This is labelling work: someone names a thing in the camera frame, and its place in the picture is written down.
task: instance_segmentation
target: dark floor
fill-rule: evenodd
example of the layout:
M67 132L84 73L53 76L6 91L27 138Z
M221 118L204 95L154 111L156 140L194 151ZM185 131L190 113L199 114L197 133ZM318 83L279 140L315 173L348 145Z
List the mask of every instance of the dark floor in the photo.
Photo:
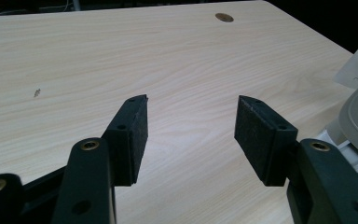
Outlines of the dark floor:
M82 10L226 0L79 0ZM358 49L358 0L267 0L350 52ZM72 0L0 0L0 16L72 11Z

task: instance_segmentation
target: light wood tabletop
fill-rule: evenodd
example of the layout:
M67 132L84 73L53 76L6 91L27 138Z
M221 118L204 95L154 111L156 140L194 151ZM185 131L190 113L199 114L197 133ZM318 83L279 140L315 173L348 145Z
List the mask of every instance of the light wood tabletop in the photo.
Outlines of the light wood tabletop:
M286 188L264 187L234 140L238 96L315 136L352 93L332 81L350 57L263 1L0 17L0 174L25 184L64 166L147 94L118 223L292 223Z

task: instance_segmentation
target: wooden table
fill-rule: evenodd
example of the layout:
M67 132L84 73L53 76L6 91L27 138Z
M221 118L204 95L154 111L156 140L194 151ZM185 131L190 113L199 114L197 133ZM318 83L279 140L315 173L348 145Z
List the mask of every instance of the wooden table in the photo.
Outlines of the wooden table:
M234 140L238 96L315 136L351 94L332 81L350 57L262 1L0 17L0 173L28 183L64 166L145 93L149 139L138 183L117 188L119 223L291 223L285 188L265 188Z

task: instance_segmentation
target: wood grain surface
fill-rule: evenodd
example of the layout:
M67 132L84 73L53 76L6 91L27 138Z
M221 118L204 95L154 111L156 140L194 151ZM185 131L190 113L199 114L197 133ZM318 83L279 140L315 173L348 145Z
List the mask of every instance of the wood grain surface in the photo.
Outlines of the wood grain surface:
M332 81L350 57L262 1L0 17L0 173L25 184L64 166L147 94L118 223L292 223L286 189L265 188L234 140L238 96L315 136L351 94Z

